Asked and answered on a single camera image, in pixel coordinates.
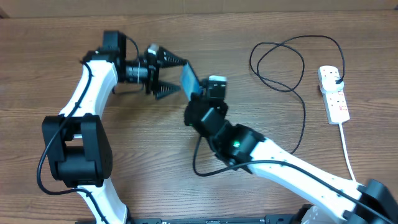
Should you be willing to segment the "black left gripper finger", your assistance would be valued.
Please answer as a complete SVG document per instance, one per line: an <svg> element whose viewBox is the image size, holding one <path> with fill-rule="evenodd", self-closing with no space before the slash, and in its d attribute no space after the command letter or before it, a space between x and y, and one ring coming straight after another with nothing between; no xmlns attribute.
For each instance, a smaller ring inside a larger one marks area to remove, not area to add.
<svg viewBox="0 0 398 224"><path fill-rule="evenodd" d="M158 64L160 68L184 66L186 63L186 59L176 56L175 54L163 47L159 47Z"/></svg>
<svg viewBox="0 0 398 224"><path fill-rule="evenodd" d="M169 82L158 81L157 87L154 91L156 100L160 100L172 93L178 92L181 87Z"/></svg>

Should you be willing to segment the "blue Galaxy smartphone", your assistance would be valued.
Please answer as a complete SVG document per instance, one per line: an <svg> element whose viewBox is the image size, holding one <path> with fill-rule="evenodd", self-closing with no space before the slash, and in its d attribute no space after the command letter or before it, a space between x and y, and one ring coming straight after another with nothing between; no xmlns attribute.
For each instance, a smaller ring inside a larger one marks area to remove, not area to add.
<svg viewBox="0 0 398 224"><path fill-rule="evenodd" d="M180 82L188 101L191 100L192 93L197 95L202 94L200 81L196 76L192 66L190 65L190 62L186 62L186 64L183 66L180 76Z"/></svg>

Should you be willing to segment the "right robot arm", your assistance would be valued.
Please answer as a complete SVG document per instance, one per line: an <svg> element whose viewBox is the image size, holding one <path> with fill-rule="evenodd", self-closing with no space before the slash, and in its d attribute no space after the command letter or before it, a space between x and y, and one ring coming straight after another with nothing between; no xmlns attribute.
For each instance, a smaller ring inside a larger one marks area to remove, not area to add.
<svg viewBox="0 0 398 224"><path fill-rule="evenodd" d="M184 122L205 138L223 169L243 169L276 182L308 200L305 222L397 223L397 202L389 189L376 180L362 185L329 174L291 153L274 141L226 118L226 82L213 77L205 83L183 81L189 100Z"/></svg>

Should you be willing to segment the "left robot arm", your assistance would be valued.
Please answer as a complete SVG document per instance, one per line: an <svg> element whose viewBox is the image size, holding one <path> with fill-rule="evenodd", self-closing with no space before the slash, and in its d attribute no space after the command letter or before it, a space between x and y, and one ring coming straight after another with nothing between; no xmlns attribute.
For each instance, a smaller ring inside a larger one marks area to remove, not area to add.
<svg viewBox="0 0 398 224"><path fill-rule="evenodd" d="M95 223L133 223L111 181L113 154L101 118L118 83L142 84L156 99L180 90L159 80L161 68L184 66L186 59L151 44L134 60L126 58L126 34L108 30L103 43L82 58L81 79L70 101L42 123L45 149L37 166L37 185L48 195L78 193Z"/></svg>

